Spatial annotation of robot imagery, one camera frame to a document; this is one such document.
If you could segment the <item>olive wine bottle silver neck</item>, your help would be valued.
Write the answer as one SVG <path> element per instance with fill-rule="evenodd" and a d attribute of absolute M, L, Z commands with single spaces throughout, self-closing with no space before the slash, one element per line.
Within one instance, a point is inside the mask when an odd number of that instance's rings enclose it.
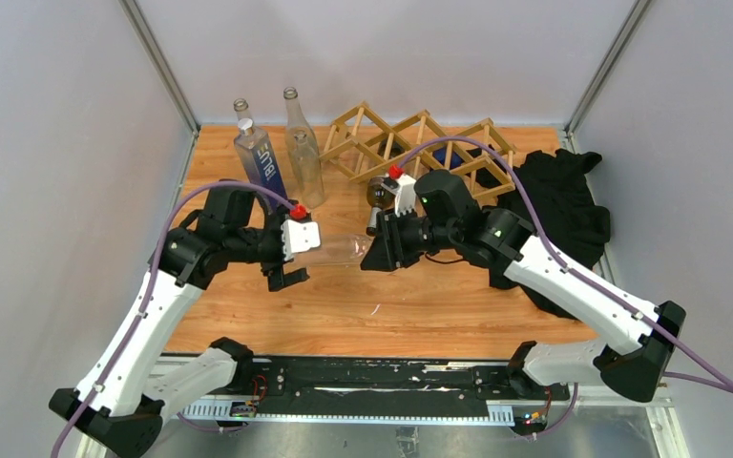
<path fill-rule="evenodd" d="M 366 188 L 366 201 L 370 207 L 366 234 L 374 237 L 377 232 L 377 217 L 381 211 L 393 206 L 394 194 L 391 189 L 394 181 L 390 177 L 372 177 Z"/>

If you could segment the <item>small clear bottle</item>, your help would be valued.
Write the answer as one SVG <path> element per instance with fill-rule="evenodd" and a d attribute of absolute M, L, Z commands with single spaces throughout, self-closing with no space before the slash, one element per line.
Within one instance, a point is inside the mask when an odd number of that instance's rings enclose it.
<path fill-rule="evenodd" d="M 309 209 L 315 209 L 326 200 L 318 145 L 305 129 L 296 129 L 291 139 L 292 148 L 289 157 L 292 160 L 304 205 Z"/>

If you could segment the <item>blue square glass bottle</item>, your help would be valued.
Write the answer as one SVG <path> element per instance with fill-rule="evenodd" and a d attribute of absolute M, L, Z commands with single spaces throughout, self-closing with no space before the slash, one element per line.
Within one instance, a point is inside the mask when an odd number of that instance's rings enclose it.
<path fill-rule="evenodd" d="M 248 117 L 238 122 L 234 147 L 248 180 L 267 189 L 269 208 L 288 203 L 283 177 L 268 133 Z"/>

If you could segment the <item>dark labelled clear bottle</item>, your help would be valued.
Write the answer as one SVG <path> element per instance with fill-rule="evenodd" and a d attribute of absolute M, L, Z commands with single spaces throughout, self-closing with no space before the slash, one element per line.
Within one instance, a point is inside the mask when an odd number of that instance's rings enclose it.
<path fill-rule="evenodd" d="M 234 100 L 233 108 L 238 120 L 238 128 L 245 134 L 251 134 L 255 127 L 248 102 L 240 97 Z"/>

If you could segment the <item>clear glass bottle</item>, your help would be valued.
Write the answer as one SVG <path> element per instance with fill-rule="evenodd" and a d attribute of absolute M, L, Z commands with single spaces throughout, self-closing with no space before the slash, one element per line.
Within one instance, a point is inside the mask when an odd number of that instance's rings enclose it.
<path fill-rule="evenodd" d="M 298 131 L 304 131 L 310 144 L 318 148 L 318 140 L 315 132 L 304 116 L 300 101 L 299 93 L 294 87 L 286 87 L 283 90 L 283 99 L 287 112 L 287 124 L 285 126 L 285 146 L 288 153 L 293 153 L 296 149 L 295 136 Z"/>

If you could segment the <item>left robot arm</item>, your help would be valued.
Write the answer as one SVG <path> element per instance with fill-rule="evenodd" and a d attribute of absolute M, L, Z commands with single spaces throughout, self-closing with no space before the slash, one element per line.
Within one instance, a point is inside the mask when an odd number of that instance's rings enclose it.
<path fill-rule="evenodd" d="M 170 216 L 136 300 L 102 356 L 74 387 L 57 389 L 50 409 L 118 457 L 140 457 L 167 422 L 213 390 L 265 393 L 252 351 L 228 338 L 154 381 L 150 375 L 185 313 L 232 263 L 256 263 L 268 287 L 305 281 L 285 266 L 321 245 L 317 222 L 297 201 L 260 185 L 221 180 L 199 188 L 201 209 Z"/>

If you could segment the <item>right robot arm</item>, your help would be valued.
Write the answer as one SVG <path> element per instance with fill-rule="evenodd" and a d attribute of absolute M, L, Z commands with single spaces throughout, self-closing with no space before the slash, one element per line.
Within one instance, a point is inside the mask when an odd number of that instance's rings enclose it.
<path fill-rule="evenodd" d="M 394 202 L 374 212 L 362 269 L 391 272 L 452 249 L 473 266 L 533 289 L 597 333 L 579 343 L 522 343 L 507 365 L 512 394 L 527 399 L 555 384 L 604 385 L 631 401 L 653 400 L 686 318 L 682 307 L 613 286 L 558 251 L 526 219 L 480 206 L 446 170 L 414 179 L 395 168 L 376 185 Z"/>

